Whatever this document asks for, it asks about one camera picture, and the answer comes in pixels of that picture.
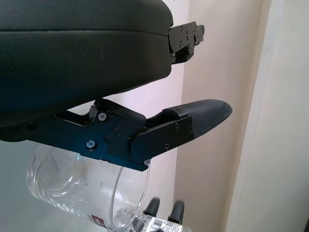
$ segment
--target beige wall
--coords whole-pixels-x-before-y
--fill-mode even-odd
[[[184,224],[194,232],[223,230],[226,193],[255,80],[262,3],[190,0],[189,20],[205,25],[205,36],[185,65],[183,103],[220,99],[234,110],[222,125],[178,150],[174,199],[185,200]]]
[[[255,50],[254,50],[253,61],[251,65],[250,79],[247,85],[247,95],[246,95],[245,102],[243,105],[242,120],[239,126],[239,139],[237,141],[234,161],[232,163],[230,179],[229,179],[229,187],[226,192],[225,211],[224,211],[224,216],[222,218],[221,231],[225,230],[226,223],[227,223],[227,217],[229,214],[229,209],[230,209],[230,205],[232,201],[234,185],[235,185],[235,180],[236,180],[237,171],[239,167],[239,161],[240,161],[241,151],[243,147],[244,135],[245,135],[246,128],[247,128],[250,106],[252,104],[252,95],[253,95],[254,87],[256,84],[255,80],[257,77],[257,71],[259,68],[260,59],[263,59],[264,58],[263,56],[265,56],[265,54],[261,54],[263,45],[266,47],[265,49],[269,50],[268,44],[266,43],[263,44],[263,42],[264,42],[265,29],[267,26],[270,4],[271,4],[271,0],[263,0],[263,5],[261,9],[261,14],[260,14],[260,22],[257,28]]]
[[[309,1],[286,0],[271,7],[269,17],[279,5],[280,27],[266,87],[259,90],[264,93],[256,133],[245,138],[244,148],[252,145],[241,154],[236,182],[242,183],[233,194],[240,191],[241,198],[231,207],[226,232],[303,232],[309,217]]]

